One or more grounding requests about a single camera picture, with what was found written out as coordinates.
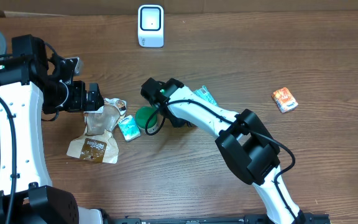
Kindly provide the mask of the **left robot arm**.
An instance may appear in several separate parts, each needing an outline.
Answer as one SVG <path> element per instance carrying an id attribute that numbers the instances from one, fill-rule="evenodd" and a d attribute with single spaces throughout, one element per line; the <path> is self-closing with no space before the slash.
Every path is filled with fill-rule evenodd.
<path id="1" fill-rule="evenodd" d="M 108 223 L 55 188 L 42 137 L 42 115 L 88 112 L 104 100 L 96 83 L 76 81 L 80 60 L 47 54 L 50 44 L 27 34 L 0 55 L 0 223 Z"/>

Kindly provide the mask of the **green lid jar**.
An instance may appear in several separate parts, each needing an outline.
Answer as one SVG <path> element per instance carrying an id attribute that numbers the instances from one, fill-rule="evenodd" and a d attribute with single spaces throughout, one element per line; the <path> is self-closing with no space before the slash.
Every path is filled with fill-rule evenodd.
<path id="1" fill-rule="evenodd" d="M 154 108 L 143 106 L 140 109 L 137 110 L 135 114 L 135 122 L 138 128 L 145 133 L 145 125 L 147 120 L 150 118 L 150 116 L 155 111 Z M 149 121 L 149 124 L 147 126 L 147 130 L 149 133 L 154 133 L 158 129 L 158 118 L 156 115 L 154 115 L 151 120 Z"/>

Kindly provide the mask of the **large teal tissue pack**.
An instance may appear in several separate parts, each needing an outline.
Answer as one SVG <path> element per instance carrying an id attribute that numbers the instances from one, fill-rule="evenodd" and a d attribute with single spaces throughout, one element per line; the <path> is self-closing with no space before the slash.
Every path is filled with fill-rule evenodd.
<path id="1" fill-rule="evenodd" d="M 202 98 L 203 100 L 211 103 L 212 105 L 218 106 L 218 103 L 213 98 L 212 94 L 209 92 L 209 90 L 207 89 L 207 87 L 205 85 L 203 85 L 201 88 L 195 90 L 193 93 L 196 96 Z"/>

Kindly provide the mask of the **small teal tissue pack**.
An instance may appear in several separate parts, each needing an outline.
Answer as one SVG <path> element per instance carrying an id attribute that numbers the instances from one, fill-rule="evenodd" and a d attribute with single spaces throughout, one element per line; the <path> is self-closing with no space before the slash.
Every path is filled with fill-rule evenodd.
<path id="1" fill-rule="evenodd" d="M 129 142 L 135 138 L 140 137 L 141 133 L 136 125 L 135 119 L 132 115 L 126 116 L 118 122 L 119 129 L 121 130 L 124 139 Z"/>

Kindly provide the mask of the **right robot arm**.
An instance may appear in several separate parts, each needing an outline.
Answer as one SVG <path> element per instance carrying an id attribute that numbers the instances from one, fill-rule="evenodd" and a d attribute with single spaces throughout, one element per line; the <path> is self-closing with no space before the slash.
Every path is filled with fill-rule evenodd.
<path id="1" fill-rule="evenodd" d="M 272 223 L 305 222 L 282 179 L 295 165 L 294 154 L 272 137 L 253 111 L 220 108 L 174 78 L 167 82 L 149 78 L 140 94 L 155 108 L 154 113 L 169 119 L 172 126 L 192 123 L 210 134 L 228 169 L 255 188 Z"/>

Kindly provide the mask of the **brown bread bag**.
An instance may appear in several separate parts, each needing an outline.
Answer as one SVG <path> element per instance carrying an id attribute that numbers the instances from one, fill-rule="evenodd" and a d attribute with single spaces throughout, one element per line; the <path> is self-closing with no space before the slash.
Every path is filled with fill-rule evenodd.
<path id="1" fill-rule="evenodd" d="M 84 133 L 71 141 L 67 155 L 86 161 L 115 164 L 119 148 L 113 131 L 126 111 L 126 101 L 106 98 L 99 110 L 83 113 L 86 125 Z"/>

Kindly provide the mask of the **orange tissue pack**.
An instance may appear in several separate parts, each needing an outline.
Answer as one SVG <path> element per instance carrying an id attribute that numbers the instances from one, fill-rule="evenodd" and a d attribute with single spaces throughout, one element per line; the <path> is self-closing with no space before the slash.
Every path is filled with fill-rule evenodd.
<path id="1" fill-rule="evenodd" d="M 298 106 L 298 102 L 287 87 L 274 91 L 272 99 L 276 102 L 281 113 L 294 110 Z"/>

